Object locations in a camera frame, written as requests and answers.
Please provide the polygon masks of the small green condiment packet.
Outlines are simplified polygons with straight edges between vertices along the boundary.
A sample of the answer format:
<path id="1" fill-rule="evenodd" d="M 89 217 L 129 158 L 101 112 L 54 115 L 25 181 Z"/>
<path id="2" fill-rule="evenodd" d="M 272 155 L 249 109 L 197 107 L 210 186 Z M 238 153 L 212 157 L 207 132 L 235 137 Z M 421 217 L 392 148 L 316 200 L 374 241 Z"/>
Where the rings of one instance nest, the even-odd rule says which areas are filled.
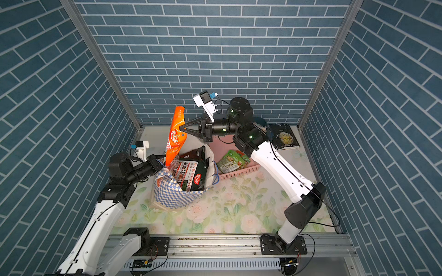
<path id="1" fill-rule="evenodd" d="M 217 163 L 218 169 L 223 173 L 242 170 L 250 163 L 249 157 L 238 150 L 229 150 Z"/>

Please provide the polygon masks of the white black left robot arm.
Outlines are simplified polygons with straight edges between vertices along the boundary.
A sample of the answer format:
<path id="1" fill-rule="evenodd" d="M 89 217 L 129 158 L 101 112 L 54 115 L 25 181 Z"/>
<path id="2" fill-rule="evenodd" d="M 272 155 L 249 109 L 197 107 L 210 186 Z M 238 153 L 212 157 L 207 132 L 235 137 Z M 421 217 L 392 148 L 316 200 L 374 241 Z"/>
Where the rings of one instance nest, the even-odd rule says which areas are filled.
<path id="1" fill-rule="evenodd" d="M 115 276 L 134 255 L 153 251 L 148 228 L 129 228 L 104 259 L 100 256 L 120 216 L 128 207 L 137 184 L 163 169 L 160 155 L 146 160 L 126 152 L 112 155 L 108 163 L 109 182 L 102 189 L 93 214 L 56 276 Z"/>

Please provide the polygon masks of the blue checkered paper bag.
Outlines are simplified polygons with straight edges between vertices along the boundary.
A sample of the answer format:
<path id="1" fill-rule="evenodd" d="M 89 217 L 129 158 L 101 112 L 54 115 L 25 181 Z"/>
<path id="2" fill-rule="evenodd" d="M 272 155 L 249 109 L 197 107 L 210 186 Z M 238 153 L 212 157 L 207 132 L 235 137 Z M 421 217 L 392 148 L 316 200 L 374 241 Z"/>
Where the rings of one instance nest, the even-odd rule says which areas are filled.
<path id="1" fill-rule="evenodd" d="M 183 209 L 219 180 L 212 149 L 198 138 L 188 136 L 170 166 L 156 174 L 151 207 L 166 211 Z"/>

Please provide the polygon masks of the dark green fish condiment packet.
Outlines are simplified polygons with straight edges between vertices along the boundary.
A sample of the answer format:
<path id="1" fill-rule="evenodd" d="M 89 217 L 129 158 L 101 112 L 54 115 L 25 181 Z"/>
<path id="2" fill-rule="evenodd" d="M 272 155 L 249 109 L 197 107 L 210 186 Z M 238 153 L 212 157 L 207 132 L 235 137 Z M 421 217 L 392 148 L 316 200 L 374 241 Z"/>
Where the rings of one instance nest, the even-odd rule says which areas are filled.
<path id="1" fill-rule="evenodd" d="M 185 192 L 204 190 L 208 166 L 206 162 L 174 161 L 172 175 Z"/>

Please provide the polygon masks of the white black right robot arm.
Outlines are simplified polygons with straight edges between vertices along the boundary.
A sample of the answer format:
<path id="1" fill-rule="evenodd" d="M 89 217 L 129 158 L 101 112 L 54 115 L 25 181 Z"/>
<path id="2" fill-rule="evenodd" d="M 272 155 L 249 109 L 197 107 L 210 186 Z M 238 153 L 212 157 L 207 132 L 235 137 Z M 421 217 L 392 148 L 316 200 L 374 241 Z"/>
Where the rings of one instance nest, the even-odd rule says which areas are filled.
<path id="1" fill-rule="evenodd" d="M 322 183 L 315 184 L 304 177 L 278 153 L 268 132 L 254 123 L 253 108 L 247 99 L 232 99 L 226 117 L 215 118 L 214 97 L 216 94 L 209 92 L 193 96 L 196 106 L 202 107 L 205 114 L 180 126 L 180 130 L 205 143 L 212 142 L 214 135 L 232 135 L 235 146 L 277 181 L 292 202 L 285 210 L 285 221 L 275 235 L 275 245 L 280 251 L 285 251 L 325 204 L 326 188 Z"/>

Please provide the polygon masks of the black red condiment packet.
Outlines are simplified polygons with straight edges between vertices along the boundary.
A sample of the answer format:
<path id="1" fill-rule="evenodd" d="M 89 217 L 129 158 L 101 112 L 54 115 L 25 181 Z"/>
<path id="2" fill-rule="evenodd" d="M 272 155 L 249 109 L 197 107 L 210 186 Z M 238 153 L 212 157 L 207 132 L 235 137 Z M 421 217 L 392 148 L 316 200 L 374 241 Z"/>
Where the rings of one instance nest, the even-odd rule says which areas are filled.
<path id="1" fill-rule="evenodd" d="M 193 149 L 190 152 L 180 155 L 179 161 L 197 161 L 206 162 L 206 147 L 201 146 L 197 149 Z"/>

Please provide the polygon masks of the orange condiment packet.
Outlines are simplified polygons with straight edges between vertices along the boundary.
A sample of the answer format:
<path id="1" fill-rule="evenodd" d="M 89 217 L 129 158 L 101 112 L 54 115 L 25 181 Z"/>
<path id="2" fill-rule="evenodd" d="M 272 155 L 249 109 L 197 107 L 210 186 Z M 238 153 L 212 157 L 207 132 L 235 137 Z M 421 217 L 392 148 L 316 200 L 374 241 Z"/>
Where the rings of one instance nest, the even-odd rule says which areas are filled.
<path id="1" fill-rule="evenodd" d="M 185 108 L 183 106 L 177 106 L 174 112 L 166 144 L 166 167 L 171 165 L 187 138 L 187 134 L 180 130 L 180 127 L 185 124 L 184 112 Z"/>

